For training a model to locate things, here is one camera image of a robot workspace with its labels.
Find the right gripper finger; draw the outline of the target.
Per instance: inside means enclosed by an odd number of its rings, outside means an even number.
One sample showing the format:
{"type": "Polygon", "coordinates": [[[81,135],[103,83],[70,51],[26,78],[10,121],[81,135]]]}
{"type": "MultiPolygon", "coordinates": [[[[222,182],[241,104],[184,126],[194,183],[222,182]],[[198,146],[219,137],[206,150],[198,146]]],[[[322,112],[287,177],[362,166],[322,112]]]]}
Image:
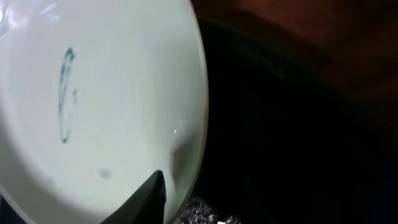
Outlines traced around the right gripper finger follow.
{"type": "Polygon", "coordinates": [[[165,179],[157,170],[101,224],[163,224],[165,203],[165,179]]]}

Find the pale green plate top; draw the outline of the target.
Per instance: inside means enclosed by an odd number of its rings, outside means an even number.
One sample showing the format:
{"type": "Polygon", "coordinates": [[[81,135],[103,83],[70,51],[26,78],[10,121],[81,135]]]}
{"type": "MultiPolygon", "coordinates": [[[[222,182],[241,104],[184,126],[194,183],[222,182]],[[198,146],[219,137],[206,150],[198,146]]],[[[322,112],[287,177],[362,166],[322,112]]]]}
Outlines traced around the pale green plate top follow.
{"type": "Polygon", "coordinates": [[[1,1],[1,195],[25,222],[100,223],[161,170],[172,223],[207,126],[189,0],[1,1]]]}

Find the black round tray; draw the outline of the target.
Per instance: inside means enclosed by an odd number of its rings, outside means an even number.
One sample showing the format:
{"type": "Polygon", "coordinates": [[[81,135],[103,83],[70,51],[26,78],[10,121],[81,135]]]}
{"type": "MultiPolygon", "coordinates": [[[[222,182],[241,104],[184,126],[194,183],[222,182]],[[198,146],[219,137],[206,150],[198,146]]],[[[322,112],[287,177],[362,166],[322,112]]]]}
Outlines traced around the black round tray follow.
{"type": "MultiPolygon", "coordinates": [[[[198,27],[208,126],[189,198],[244,223],[397,222],[397,153],[384,136],[268,46],[198,27]]],[[[198,221],[188,200],[172,223],[198,221]]]]}

